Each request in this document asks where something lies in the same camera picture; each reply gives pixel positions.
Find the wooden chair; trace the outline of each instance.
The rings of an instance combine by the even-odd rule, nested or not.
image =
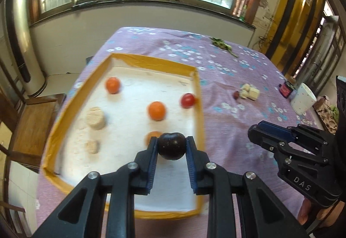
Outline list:
[[[13,237],[15,234],[18,238],[31,237],[31,231],[26,221],[25,209],[17,206],[10,205],[8,203],[0,201],[0,206],[4,207],[5,210],[12,210],[14,214],[14,220],[9,223],[3,215],[0,213],[0,227],[1,230],[8,234],[8,237]]]
[[[19,113],[0,92],[0,120],[12,132],[8,149],[0,145],[12,161],[38,171],[48,134],[65,94],[24,100]]]

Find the tiled floor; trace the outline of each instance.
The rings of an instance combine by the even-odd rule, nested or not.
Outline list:
[[[47,79],[47,87],[40,96],[67,93],[71,89],[78,76],[79,74],[61,74],[49,76]],[[4,140],[4,143],[8,146],[11,139],[11,132],[7,128],[0,126],[0,138],[0,141]],[[2,165],[5,164],[5,157],[2,157],[1,154],[2,153],[0,152],[0,177],[2,179],[2,173],[4,170]],[[10,181],[8,187],[9,203],[25,209],[26,220],[30,227],[31,233],[34,233],[37,229],[35,213],[37,177],[38,174],[35,172],[16,162],[11,162],[9,175]]]
[[[37,229],[35,205],[38,174],[17,162],[11,162],[10,181],[8,183],[8,201],[11,205],[22,207],[31,233]]]

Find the window sill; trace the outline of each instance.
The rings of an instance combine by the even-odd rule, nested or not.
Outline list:
[[[54,13],[52,15],[46,16],[46,17],[40,19],[39,21],[31,24],[30,27],[35,26],[39,23],[42,23],[46,20],[52,19],[56,16],[61,16],[63,14],[70,13],[70,12],[81,11],[81,10],[90,9],[90,8],[96,8],[96,7],[104,6],[104,5],[124,5],[124,4],[132,4],[132,5],[133,4],[138,4],[138,5],[153,4],[153,5],[156,5],[157,4],[157,5],[168,5],[168,6],[173,6],[173,7],[188,8],[188,9],[192,9],[192,10],[205,12],[208,14],[213,14],[215,16],[221,17],[222,19],[227,19],[227,20],[233,21],[234,23],[239,24],[243,27],[246,27],[250,30],[256,29],[255,26],[241,21],[238,17],[231,16],[229,14],[222,13],[219,11],[211,10],[210,8],[206,8],[203,6],[186,4],[186,3],[182,3],[180,1],[174,1],[174,0],[108,0],[108,1],[87,0],[87,1],[82,2],[80,4],[76,4],[72,7],[64,9],[62,11],[57,11],[56,13]],[[206,5],[216,6],[218,9],[223,9],[223,7],[220,7],[220,6],[214,5],[212,3],[208,3],[208,2],[206,2]]]

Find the floral pattern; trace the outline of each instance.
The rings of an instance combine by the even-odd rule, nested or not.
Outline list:
[[[39,210],[40,207],[41,207],[41,204],[40,204],[39,200],[36,199],[36,201],[35,201],[35,208],[36,208],[36,210]]]
[[[92,63],[82,72],[68,93],[58,118],[90,72],[112,52],[159,57],[194,66],[200,77],[206,139],[212,140],[206,142],[207,151],[222,151],[214,153],[213,159],[238,174],[243,174],[246,170],[254,170],[259,176],[271,173],[266,184],[274,186],[277,195],[282,195],[287,190],[289,196],[279,197],[287,197],[292,210],[299,209],[300,206],[295,204],[301,202],[302,196],[294,193],[291,188],[287,189],[284,183],[277,188],[277,164],[273,153],[250,142],[247,130],[262,120],[283,127],[296,126],[297,123],[312,126],[311,116],[309,113],[294,113],[289,101],[278,92],[278,85],[284,81],[284,76],[263,54],[234,43],[229,44],[238,58],[212,45],[205,35],[144,27],[121,28],[107,40]],[[240,85],[244,83],[253,84],[261,91],[256,101],[233,98],[234,91],[239,91]],[[47,190],[54,191],[55,187],[42,175],[39,175],[39,185],[38,199],[42,206],[38,207],[37,213],[40,224],[46,218],[42,213],[51,213],[63,199],[63,195],[43,200]]]

